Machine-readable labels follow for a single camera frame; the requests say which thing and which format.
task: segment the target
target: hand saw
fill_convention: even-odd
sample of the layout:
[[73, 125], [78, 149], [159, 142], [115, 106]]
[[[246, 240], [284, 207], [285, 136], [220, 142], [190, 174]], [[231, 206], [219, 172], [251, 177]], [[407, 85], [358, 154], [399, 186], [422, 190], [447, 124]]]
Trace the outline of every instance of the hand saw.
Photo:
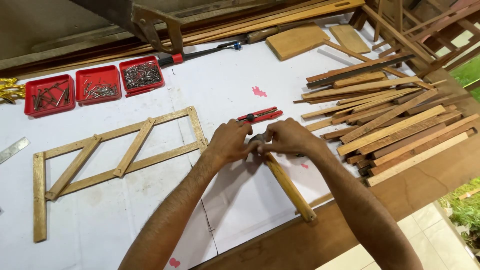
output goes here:
[[[158, 51], [170, 54], [183, 52], [183, 40], [180, 31], [182, 20], [177, 17], [136, 4], [130, 0], [70, 1], [129, 31], [142, 41], [150, 43]], [[154, 25], [157, 20], [167, 24], [171, 47], [164, 46], [160, 41]]]

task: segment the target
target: hammer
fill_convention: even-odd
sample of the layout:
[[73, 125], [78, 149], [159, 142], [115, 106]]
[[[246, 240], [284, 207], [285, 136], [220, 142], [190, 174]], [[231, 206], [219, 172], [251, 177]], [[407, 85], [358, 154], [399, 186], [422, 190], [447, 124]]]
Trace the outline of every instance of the hammer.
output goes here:
[[[253, 136], [248, 143], [252, 141], [260, 141], [265, 143], [265, 133], [260, 133]], [[287, 194], [290, 201], [293, 203], [297, 211], [300, 213], [301, 217], [305, 222], [311, 222], [317, 218], [317, 215], [312, 210], [307, 201], [302, 197], [297, 187], [293, 184], [290, 177], [282, 169], [278, 161], [273, 157], [270, 152], [264, 153], [265, 163], [267, 164], [270, 171], [273, 173], [273, 176], [278, 181], [283, 191]]]

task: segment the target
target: tile floor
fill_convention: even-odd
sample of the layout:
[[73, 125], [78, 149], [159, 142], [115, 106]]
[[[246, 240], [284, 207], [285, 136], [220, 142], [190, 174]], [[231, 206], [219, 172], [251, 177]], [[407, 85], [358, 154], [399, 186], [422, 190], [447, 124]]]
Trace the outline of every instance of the tile floor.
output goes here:
[[[480, 270], [480, 264], [437, 202], [397, 224], [412, 244], [424, 270]], [[357, 245], [316, 270], [380, 270], [380, 267], [362, 245]]]

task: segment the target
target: wooden hammer handle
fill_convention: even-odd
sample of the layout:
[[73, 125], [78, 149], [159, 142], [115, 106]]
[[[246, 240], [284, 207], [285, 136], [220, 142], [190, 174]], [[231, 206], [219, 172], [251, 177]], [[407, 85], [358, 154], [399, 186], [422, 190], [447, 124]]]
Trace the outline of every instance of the wooden hammer handle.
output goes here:
[[302, 197], [297, 187], [293, 184], [290, 177], [282, 169], [278, 161], [272, 156], [271, 153], [265, 153], [265, 162], [267, 166], [272, 171], [276, 180], [283, 188], [283, 191], [287, 194], [290, 201], [297, 208], [297, 211], [300, 213], [301, 217], [305, 222], [311, 222], [317, 218], [317, 214], [312, 210], [307, 201]]

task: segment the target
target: metal ruler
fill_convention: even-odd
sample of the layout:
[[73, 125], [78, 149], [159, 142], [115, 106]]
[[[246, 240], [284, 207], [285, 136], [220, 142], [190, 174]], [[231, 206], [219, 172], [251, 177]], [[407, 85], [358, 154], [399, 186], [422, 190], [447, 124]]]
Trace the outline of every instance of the metal ruler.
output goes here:
[[15, 155], [18, 151], [22, 150], [23, 148], [25, 148], [25, 146], [29, 144], [30, 141], [28, 141], [27, 138], [23, 137], [16, 143], [7, 147], [7, 149], [0, 152], [0, 164], [2, 164], [4, 161]]

